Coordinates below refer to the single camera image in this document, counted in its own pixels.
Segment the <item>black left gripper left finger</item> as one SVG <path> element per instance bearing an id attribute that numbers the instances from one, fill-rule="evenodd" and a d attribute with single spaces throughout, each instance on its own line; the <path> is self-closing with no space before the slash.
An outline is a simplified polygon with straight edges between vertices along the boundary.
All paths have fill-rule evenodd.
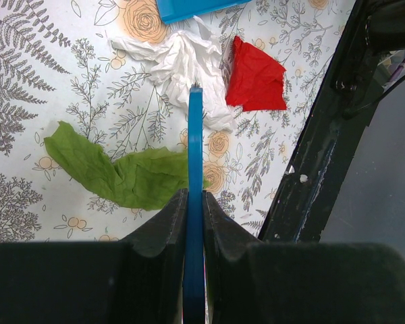
<path id="1" fill-rule="evenodd" d="M 114 242 L 0 243 L 0 323 L 180 323 L 187 204 Z"/>

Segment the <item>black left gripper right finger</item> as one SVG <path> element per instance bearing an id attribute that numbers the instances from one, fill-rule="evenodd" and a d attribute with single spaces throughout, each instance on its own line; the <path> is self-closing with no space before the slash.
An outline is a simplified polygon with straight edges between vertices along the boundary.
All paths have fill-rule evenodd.
<path id="1" fill-rule="evenodd" d="M 405 323 L 405 261 L 382 244 L 267 243 L 202 196 L 211 323 Z"/>

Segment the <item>blue hand brush black bristles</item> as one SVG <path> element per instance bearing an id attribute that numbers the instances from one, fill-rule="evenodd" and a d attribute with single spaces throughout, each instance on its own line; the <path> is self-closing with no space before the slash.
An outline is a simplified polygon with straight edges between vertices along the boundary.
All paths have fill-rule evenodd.
<path id="1" fill-rule="evenodd" d="M 183 322 L 205 322 L 203 247 L 203 89 L 190 88 L 188 105 L 188 208 L 183 280 Z"/>

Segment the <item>blue plastic dustpan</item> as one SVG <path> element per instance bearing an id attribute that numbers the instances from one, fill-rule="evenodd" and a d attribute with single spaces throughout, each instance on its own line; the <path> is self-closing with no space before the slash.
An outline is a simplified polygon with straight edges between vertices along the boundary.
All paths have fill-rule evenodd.
<path id="1" fill-rule="evenodd" d="M 165 24 L 179 22 L 200 14 L 248 3 L 248 0 L 157 0 L 159 15 Z"/>

